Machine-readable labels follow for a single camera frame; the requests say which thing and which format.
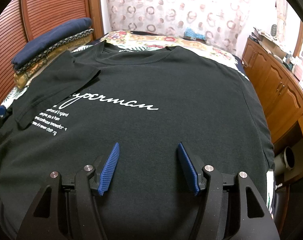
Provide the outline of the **black printed t-shirt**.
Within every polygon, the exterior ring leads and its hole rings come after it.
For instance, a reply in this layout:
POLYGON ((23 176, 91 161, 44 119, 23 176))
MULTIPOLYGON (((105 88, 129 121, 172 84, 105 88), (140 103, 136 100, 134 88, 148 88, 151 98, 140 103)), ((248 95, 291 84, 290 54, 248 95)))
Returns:
POLYGON ((222 173, 247 172, 263 198, 273 145, 251 82, 181 47, 66 51, 0 126, 0 225, 15 239, 46 177, 120 145, 100 217, 108 239, 186 239, 199 201, 177 159, 182 142, 222 173))

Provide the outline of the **mustard yellow folded garment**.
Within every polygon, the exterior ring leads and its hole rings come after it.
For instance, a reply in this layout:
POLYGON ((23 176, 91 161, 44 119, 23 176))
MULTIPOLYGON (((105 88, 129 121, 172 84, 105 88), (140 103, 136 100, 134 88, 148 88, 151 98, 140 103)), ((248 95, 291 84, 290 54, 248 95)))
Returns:
POLYGON ((87 48, 87 44, 91 41, 91 32, 83 32, 51 46, 39 56, 29 61, 21 70, 16 70, 14 81, 18 89, 28 86, 32 79, 38 76, 56 57, 64 51, 76 51, 78 48, 87 48))

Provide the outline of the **dark patterned folded garment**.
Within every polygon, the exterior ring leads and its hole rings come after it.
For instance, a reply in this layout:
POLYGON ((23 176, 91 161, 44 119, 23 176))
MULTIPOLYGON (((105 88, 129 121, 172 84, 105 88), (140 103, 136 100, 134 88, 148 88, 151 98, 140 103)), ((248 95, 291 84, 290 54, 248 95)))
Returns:
POLYGON ((80 30, 55 28, 42 34, 28 42, 23 49, 13 57, 11 61, 13 70, 16 74, 20 74, 61 46, 87 37, 92 33, 92 28, 80 30))

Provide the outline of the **navy blue folded garment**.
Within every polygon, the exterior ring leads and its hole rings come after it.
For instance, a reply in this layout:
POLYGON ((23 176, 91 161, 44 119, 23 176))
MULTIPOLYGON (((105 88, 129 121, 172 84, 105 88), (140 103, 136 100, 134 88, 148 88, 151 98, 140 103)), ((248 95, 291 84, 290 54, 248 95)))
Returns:
POLYGON ((11 61, 13 70, 15 72, 20 70, 30 60, 40 55, 41 52, 45 51, 50 46, 62 41, 64 38, 87 30, 91 25, 92 20, 88 17, 73 19, 31 40, 13 57, 11 61))

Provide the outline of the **wooden slatted wardrobe door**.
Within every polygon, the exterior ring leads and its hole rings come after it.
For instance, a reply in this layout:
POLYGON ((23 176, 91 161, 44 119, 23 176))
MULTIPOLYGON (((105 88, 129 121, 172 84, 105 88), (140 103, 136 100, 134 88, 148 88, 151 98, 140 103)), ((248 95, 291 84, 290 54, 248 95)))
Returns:
POLYGON ((74 19, 92 19, 94 40, 103 35, 100 0, 11 0, 0 14, 0 104, 14 86, 12 58, 31 40, 74 19))

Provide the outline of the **wooden sideboard cabinet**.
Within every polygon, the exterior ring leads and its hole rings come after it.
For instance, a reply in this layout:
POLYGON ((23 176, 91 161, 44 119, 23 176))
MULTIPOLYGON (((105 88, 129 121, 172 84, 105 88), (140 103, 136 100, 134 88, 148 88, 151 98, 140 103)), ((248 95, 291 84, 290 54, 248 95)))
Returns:
POLYGON ((284 181, 303 177, 303 90, 294 75, 248 38, 242 55, 245 74, 263 107, 275 154, 293 150, 295 165, 284 181))

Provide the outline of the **clutter pile on cabinet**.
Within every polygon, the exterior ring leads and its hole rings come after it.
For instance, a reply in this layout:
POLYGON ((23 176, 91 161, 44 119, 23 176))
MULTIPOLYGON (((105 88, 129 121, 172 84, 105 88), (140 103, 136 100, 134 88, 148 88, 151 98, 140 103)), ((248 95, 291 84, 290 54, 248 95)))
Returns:
POLYGON ((298 54, 293 56, 292 52, 286 51, 286 47, 282 46, 276 37, 272 37, 270 34, 257 28, 254 28, 254 32, 250 35, 250 38, 255 38, 269 54, 273 55, 285 68, 292 72, 298 79, 300 87, 303 89, 303 59, 300 57, 301 48, 298 54))

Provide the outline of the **blue cloth item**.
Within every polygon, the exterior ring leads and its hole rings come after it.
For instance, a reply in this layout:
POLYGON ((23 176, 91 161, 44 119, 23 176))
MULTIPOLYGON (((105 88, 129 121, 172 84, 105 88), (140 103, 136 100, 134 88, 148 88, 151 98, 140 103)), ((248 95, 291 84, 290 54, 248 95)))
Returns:
POLYGON ((193 31, 191 28, 186 28, 184 32, 184 37, 189 37, 191 40, 201 40, 206 41, 205 35, 198 34, 195 31, 193 31))

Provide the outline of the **small grey fan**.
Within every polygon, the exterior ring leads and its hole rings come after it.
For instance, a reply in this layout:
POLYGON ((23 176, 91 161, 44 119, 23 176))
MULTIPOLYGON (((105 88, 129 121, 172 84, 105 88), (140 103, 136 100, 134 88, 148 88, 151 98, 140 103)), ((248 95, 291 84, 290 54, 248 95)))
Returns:
POLYGON ((271 26, 270 35, 271 35, 272 37, 275 37, 275 36, 277 35, 277 25, 276 25, 276 24, 273 24, 273 25, 271 26))

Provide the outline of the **circle patterned curtain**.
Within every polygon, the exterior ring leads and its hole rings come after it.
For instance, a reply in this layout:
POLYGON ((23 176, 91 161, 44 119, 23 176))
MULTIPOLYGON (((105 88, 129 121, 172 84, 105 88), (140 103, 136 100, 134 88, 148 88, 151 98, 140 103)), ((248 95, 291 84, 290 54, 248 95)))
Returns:
POLYGON ((253 27, 276 20, 276 0, 106 0, 112 30, 183 36, 241 54, 253 27))

